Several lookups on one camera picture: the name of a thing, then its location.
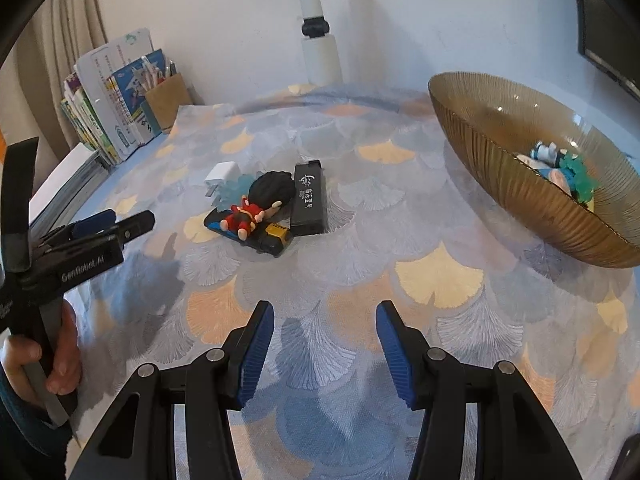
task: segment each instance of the book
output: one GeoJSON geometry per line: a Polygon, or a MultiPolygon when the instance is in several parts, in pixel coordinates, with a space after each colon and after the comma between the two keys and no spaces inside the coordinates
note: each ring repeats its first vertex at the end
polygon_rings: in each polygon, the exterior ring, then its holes
{"type": "MultiPolygon", "coordinates": [[[[151,54],[147,54],[146,58],[151,65],[160,69],[161,72],[164,72],[166,59],[161,48],[153,51],[151,54]]],[[[118,97],[124,102],[129,117],[131,117],[136,125],[142,143],[146,144],[155,136],[159,135],[162,130],[156,118],[153,117],[153,114],[145,111],[145,109],[148,110],[148,107],[143,107],[142,105],[146,100],[145,89],[141,83],[143,70],[142,60],[137,59],[127,66],[116,70],[112,77],[116,83],[116,93],[118,97]]]]}
{"type": "Polygon", "coordinates": [[[140,142],[119,114],[120,104],[113,92],[109,92],[107,79],[152,50],[148,28],[140,28],[84,54],[76,64],[84,92],[121,160],[126,160],[140,142]]]}
{"type": "Polygon", "coordinates": [[[126,124],[129,127],[129,130],[132,131],[133,136],[136,138],[137,142],[140,145],[145,144],[145,142],[143,142],[140,139],[140,136],[138,135],[138,129],[136,128],[136,125],[133,122],[133,119],[131,118],[131,115],[129,114],[127,107],[124,105],[124,102],[120,99],[120,96],[118,95],[118,92],[116,90],[117,86],[113,76],[110,76],[107,79],[107,81],[105,81],[104,85],[107,87],[107,92],[109,93],[109,97],[112,99],[112,102],[114,103],[114,109],[116,111],[116,114],[120,122],[122,124],[126,124]]]}
{"type": "Polygon", "coordinates": [[[97,151],[82,143],[75,146],[29,202],[29,224],[34,239],[68,223],[108,176],[97,151]]]}
{"type": "Polygon", "coordinates": [[[69,104],[69,101],[66,97],[63,98],[62,101],[60,101],[60,108],[78,134],[78,137],[80,137],[82,143],[92,150],[97,150],[98,146],[96,145],[94,138],[84,128],[84,125],[80,122],[78,116],[76,116],[76,113],[71,108],[71,105],[69,104]]]}
{"type": "Polygon", "coordinates": [[[120,156],[114,149],[109,137],[104,133],[100,121],[95,116],[93,107],[84,93],[78,75],[73,72],[67,76],[64,80],[63,87],[65,96],[68,101],[70,100],[73,111],[78,116],[79,121],[84,125],[85,130],[90,133],[94,142],[98,145],[104,160],[106,160],[110,166],[121,163],[122,160],[120,156]]]}

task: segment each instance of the curtain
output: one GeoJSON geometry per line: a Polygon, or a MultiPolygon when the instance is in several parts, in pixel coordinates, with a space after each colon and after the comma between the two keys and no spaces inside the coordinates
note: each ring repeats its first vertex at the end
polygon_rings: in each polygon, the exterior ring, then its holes
{"type": "Polygon", "coordinates": [[[0,130],[8,144],[40,138],[34,190],[78,142],[60,108],[62,82],[106,42],[96,0],[46,0],[0,68],[0,130]]]}

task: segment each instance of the tablecloth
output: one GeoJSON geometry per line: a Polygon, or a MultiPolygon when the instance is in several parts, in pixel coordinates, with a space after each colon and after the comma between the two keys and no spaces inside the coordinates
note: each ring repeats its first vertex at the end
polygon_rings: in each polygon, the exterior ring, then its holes
{"type": "MultiPolygon", "coordinates": [[[[428,95],[292,87],[237,107],[182,107],[105,207],[151,209],[156,227],[68,295],[84,363],[81,442],[139,364],[191,361],[258,300],[271,301],[276,327],[255,397],[230,412],[245,479],[407,478],[422,412],[396,395],[375,332],[381,300],[462,362],[514,362],[585,479],[602,480],[638,427],[637,272],[582,264],[518,224],[462,167],[428,95]],[[256,174],[314,158],[325,234],[273,258],[204,228],[204,177],[217,162],[256,174]]],[[[176,455],[188,478],[183,416],[176,455]]],[[[470,405],[465,479],[475,425],[470,405]]]]}

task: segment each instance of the amber glass bowl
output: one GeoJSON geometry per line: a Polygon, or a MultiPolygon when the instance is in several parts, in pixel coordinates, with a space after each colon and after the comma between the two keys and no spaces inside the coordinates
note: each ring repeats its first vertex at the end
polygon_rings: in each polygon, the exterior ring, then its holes
{"type": "Polygon", "coordinates": [[[640,176],[598,129],[555,99],[488,74],[438,74],[429,92],[462,163],[523,225],[588,264],[640,265],[640,176]],[[593,213],[516,158],[538,140],[583,156],[599,183],[593,213]]]}

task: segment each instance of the green figurine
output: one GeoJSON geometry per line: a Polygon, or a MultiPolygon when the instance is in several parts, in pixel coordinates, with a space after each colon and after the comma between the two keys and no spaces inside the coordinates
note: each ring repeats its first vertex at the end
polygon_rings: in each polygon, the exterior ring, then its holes
{"type": "Polygon", "coordinates": [[[566,156],[560,160],[560,168],[574,174],[575,199],[581,204],[589,203],[593,199],[593,192],[598,187],[598,183],[587,174],[587,167],[582,157],[566,156]]]}

